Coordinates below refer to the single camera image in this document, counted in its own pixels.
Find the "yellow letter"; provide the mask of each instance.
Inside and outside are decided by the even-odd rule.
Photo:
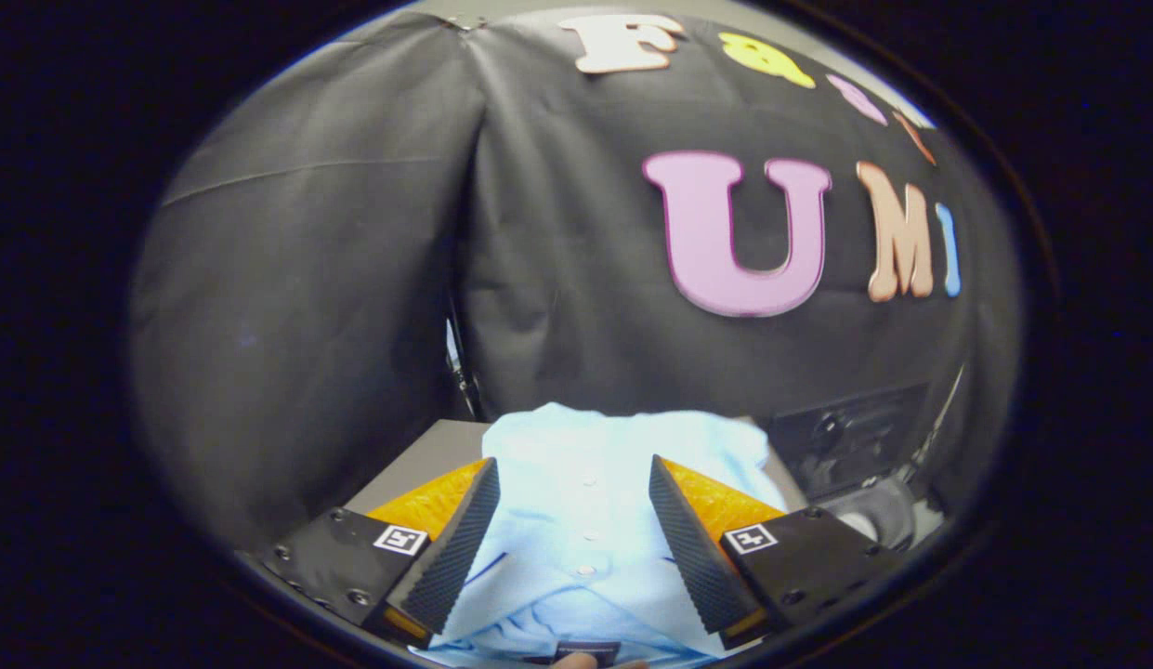
[[[903,294],[909,287],[917,298],[930,295],[934,284],[932,241],[924,194],[907,183],[906,211],[903,211],[882,168],[861,160],[857,164],[857,179],[869,191],[873,225],[877,232],[877,264],[869,276],[869,299],[884,302],[894,298],[895,287]]]
[[[576,59],[576,69],[586,74],[665,68],[670,65],[666,55],[646,51],[641,45],[675,51],[671,33],[683,32],[678,22],[651,14],[581,16],[565,18],[559,27],[576,31],[585,44],[585,54]]]
[[[796,61],[790,55],[783,54],[775,47],[732,32],[719,33],[721,42],[725,44],[725,53],[745,67],[767,73],[771,76],[781,76],[792,84],[801,85],[804,89],[814,89],[815,81],[811,76],[802,74]]]

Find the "hand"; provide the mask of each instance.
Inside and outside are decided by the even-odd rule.
[[[596,657],[587,652],[574,652],[552,664],[550,669],[596,669]],[[628,662],[613,669],[649,669],[649,664],[645,661]]]

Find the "light blue shirt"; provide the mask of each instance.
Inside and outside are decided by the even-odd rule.
[[[786,509],[762,429],[702,412],[606,418],[549,404],[498,420],[500,502],[444,632],[420,656],[521,669],[560,640],[621,642],[617,663],[698,667],[737,653],[704,632],[649,501],[654,453]]]

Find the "finger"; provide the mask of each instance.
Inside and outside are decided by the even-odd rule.
[[[587,652],[574,652],[552,664],[551,669],[596,669],[596,657]]]

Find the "pink letter u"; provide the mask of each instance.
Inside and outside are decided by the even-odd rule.
[[[823,194],[828,170],[802,160],[767,161],[767,179],[787,195],[787,262],[746,270],[733,254],[730,188],[741,164],[711,151],[666,151],[643,163],[663,191],[671,276],[692,303],[734,317],[766,317],[797,308],[823,271]]]

